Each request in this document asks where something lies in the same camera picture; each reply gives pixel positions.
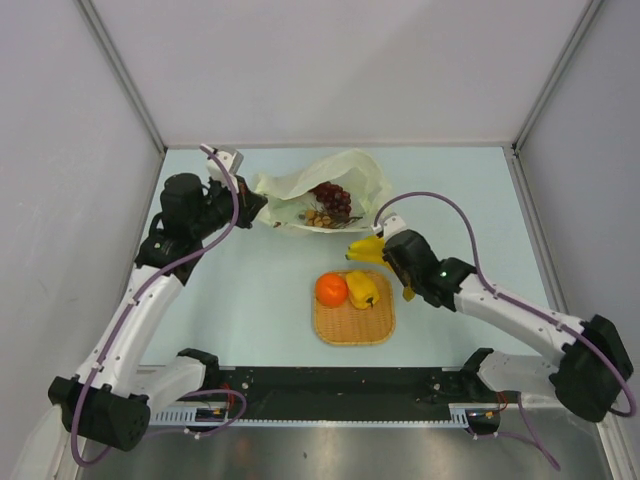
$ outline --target bunch of bananas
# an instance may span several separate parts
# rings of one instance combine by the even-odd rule
[[[371,235],[349,245],[346,257],[347,260],[353,260],[356,262],[375,263],[376,265],[383,265],[389,270],[393,271],[391,265],[385,262],[385,260],[382,258],[383,248],[384,239],[376,235]],[[411,301],[415,296],[416,294],[410,286],[404,288],[402,297],[407,302]]]

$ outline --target yellow bell pepper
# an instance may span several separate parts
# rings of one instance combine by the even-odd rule
[[[349,300],[360,310],[373,307],[380,300],[380,292],[366,273],[353,270],[345,275],[349,287]]]

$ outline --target gray wall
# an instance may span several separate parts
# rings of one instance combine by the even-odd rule
[[[160,158],[71,0],[0,16],[0,478],[116,306]]]
[[[608,2],[522,152],[571,312],[613,320],[640,396],[640,2]],[[640,421],[630,422],[636,448]]]

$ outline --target white table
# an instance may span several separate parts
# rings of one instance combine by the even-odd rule
[[[245,149],[239,173],[253,185],[258,172],[284,175],[292,165],[302,168],[341,150]],[[394,194],[431,190],[456,201],[474,226],[485,273],[511,291],[547,304],[501,149],[366,150],[380,163]],[[197,150],[167,153],[150,217],[160,210],[164,180],[193,172],[205,181],[205,160]],[[440,258],[472,261],[467,233],[450,207],[415,198],[395,209],[425,236]],[[357,238],[349,234],[290,237],[261,224],[252,230],[236,229],[200,261],[163,318],[143,363],[165,364],[185,347],[218,355],[223,365],[257,366],[460,366],[478,347],[532,352],[480,320],[432,308],[420,298],[406,303],[396,279],[392,284],[397,325],[386,343],[367,347],[325,344],[312,325],[313,285],[329,270],[374,268],[345,260],[348,245]]]

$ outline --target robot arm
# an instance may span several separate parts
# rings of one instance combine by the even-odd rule
[[[633,366],[609,320],[596,315],[587,322],[539,307],[491,283],[473,265],[457,258],[439,260],[424,237],[408,229],[398,215],[390,215],[374,231],[384,237],[383,258],[405,287],[434,307],[484,320],[540,353],[541,357],[513,356],[478,350],[465,369],[489,388],[555,396],[591,422],[601,421],[611,410],[620,379],[577,339],[581,336],[595,345],[626,381]],[[545,316],[553,322],[545,322]]]
[[[232,176],[239,197],[235,226],[251,228],[267,200],[251,192],[244,179],[236,175],[242,155],[226,148],[211,150],[203,146],[203,150],[216,155],[227,176]],[[136,375],[160,319],[200,260],[197,252],[202,252],[202,241],[232,220],[232,194],[222,183],[225,175],[217,165],[208,161],[207,187],[190,173],[174,175],[165,182],[160,194],[162,212],[151,222],[127,292],[109,326],[76,374],[70,379],[56,377],[51,384],[49,399],[53,405],[60,405],[68,432],[81,403],[78,434],[129,451],[142,439],[152,414],[200,389],[207,376],[217,371],[216,357],[189,349],[155,374]],[[187,256],[191,260],[177,262]],[[83,389],[86,396],[81,402]]]

